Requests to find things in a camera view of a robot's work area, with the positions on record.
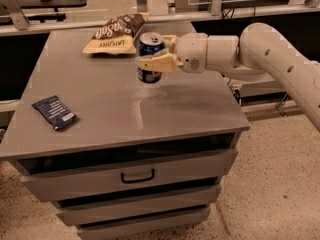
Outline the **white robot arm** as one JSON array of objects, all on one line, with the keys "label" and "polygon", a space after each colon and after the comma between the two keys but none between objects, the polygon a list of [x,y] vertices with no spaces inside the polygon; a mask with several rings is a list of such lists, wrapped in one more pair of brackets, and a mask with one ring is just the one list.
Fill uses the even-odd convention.
[{"label": "white robot arm", "polygon": [[165,35],[165,48],[140,55],[137,66],[146,71],[187,73],[216,71],[242,81],[268,74],[320,130],[320,65],[302,55],[280,32],[265,23],[245,27],[240,36],[189,33]]}]

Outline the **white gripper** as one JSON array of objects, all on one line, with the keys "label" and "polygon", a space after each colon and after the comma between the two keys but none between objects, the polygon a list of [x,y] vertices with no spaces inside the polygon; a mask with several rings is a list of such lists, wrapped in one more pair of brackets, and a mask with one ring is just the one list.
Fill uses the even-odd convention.
[{"label": "white gripper", "polygon": [[137,56],[135,62],[140,69],[172,72],[179,68],[187,73],[202,73],[205,70],[207,34],[189,33],[180,38],[176,35],[163,35],[162,38],[167,49],[153,55]]}]

